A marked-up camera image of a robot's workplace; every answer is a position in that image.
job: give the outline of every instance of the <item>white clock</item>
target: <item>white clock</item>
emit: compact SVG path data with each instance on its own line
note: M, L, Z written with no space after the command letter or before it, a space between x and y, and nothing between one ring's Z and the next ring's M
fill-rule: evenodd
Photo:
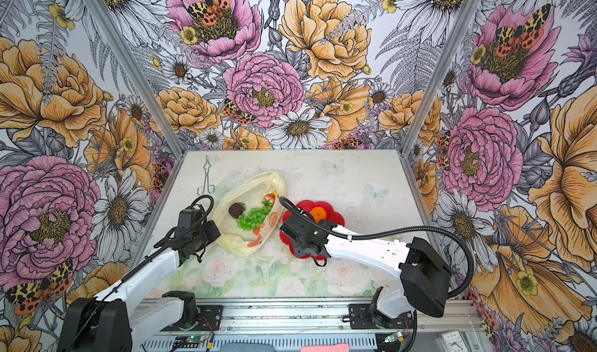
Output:
M469 352L465 339L458 330L439 334L439 340L446 352Z

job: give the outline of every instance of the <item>pink cloth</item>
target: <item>pink cloth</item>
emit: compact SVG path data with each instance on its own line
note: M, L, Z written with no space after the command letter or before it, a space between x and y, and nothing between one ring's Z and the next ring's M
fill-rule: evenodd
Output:
M301 348L300 352L348 352L348 343L334 345L310 345Z

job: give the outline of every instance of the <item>yellow flower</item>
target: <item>yellow flower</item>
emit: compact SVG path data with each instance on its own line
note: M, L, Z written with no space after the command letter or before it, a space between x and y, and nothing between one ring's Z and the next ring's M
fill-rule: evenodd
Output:
M551 141L539 137L553 156L553 172L540 189L529 190L537 216L548 223L549 241L562 260L591 270L597 260L597 87L592 87L551 116Z
M230 132L231 139L225 138L224 149L250 149L250 150L262 150L272 149L272 145L269 141L259 132L248 131L244 127L239 127L238 131Z
M414 166L414 178L417 180L419 190L423 195L423 202L429 214L435 209L437 203L437 166L429 160L421 160Z
M218 108L190 89L164 89L158 92L158 101L176 133L184 128L200 134L221 124ZM155 132L160 132L153 117L149 124Z
M19 130L13 141L26 139L35 126L52 128L64 136L66 146L76 147L90 131L106 124L104 94L74 55L58 50L62 62L44 97L39 55L46 52L31 40L16 46L0 38L0 128Z
M328 142L348 136L358 126L357 121L363 123L367 118L367 107L373 108L373 100L369 97L369 85L355 87L346 84L344 87L334 80L315 83L310 91L305 93L307 98L317 102L316 106L324 109L319 117L330 117L332 126L326 128Z
M396 0L383 0L382 8L387 10L388 13L394 13L398 9L396 4L394 4L395 2Z
M288 49L305 50L312 78L347 82L367 64L371 29L364 22L341 36L330 35L351 15L352 5L338 0L309 0L306 5L302 0L287 2L280 32L293 43Z
M481 59L485 55L486 51L487 51L487 49L485 48L485 46L483 44L479 45L478 47L476 47L473 50L473 54L470 56L470 61L474 65L479 65L481 63Z
M188 45L196 44L199 41L197 32L192 27L183 27L182 31L180 31L180 37L183 38L184 43Z
M574 333L574 321L589 319L591 307L583 305L585 298L577 293L563 271L561 263L548 260L554 249L548 232L531 217L524 207L502 205L496 227L503 235L487 237L496 254L498 265L493 273L475 272L471 285L477 288L484 303L499 311L510 321L524 313L522 329L536 333L548 326L553 318L562 318L563 328L556 336L562 342ZM527 234L521 229L532 231ZM576 283L582 281L572 274Z
M113 174L116 181L127 168L137 171L137 181L144 188L151 188L153 166L149 153L149 142L131 121L125 110L118 111L118 118L110 117L109 128L93 132L84 154L87 170L100 175Z
M3 352L39 352L41 331L23 326L16 334L12 326L0 326L0 350Z
M162 63L158 59L158 56L156 56L155 54L152 54L151 62L153 63L153 67L157 68L160 71L162 70Z
M64 8L60 7L56 4L51 4L48 6L49 13L52 14L54 18L56 18L56 23L58 26L62 28L70 28L71 30L75 29L75 23L64 16Z
M390 100L390 110L384 110L379 114L379 124L382 131L392 130L392 133L399 132L403 128L408 128L413 122L413 118L423 97L423 90L416 91L412 95L405 93L402 96ZM435 136L439 132L439 109L441 102L439 97L433 100L433 106L425 117L425 122L419 132L419 138L425 146L431 146Z
M66 303L72 304L78 298L96 296L98 292L107 289L120 280L126 271L127 265L125 263L106 263L96 267L91 273L87 274L83 284L66 297Z

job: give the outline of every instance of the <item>clock face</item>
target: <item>clock face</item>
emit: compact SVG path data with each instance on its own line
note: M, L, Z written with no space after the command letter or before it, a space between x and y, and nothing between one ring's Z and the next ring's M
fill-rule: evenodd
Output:
M462 338L460 331L455 330L441 335L443 339L444 348L447 352L468 352L466 342Z

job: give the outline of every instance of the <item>red plate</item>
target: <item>red plate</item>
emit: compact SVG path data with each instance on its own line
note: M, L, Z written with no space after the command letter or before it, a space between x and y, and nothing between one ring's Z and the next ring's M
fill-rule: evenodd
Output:
M317 202L316 203L316 202L313 202L312 200L301 200L299 203L297 203L296 206L298 208L302 208L305 211L311 211L315 207L321 207L325 210L325 214L327 215L326 220L328 220L329 222L335 222L338 225L345 226L344 218L342 217L342 215L335 212L332 205L330 205L328 202ZM284 213L284 215L282 216L282 223L286 222L286 219L288 219L289 216L290 216L290 211L286 211ZM280 232L280 239L282 240L282 242L285 245L290 247L290 252L292 252L292 254L294 256L296 256L294 253L292 241L290 241L290 238L288 238L288 236L285 235L284 233ZM310 257L311 257L311 255L306 255L299 259L307 259ZM322 255L317 255L316 259L323 260L324 257Z

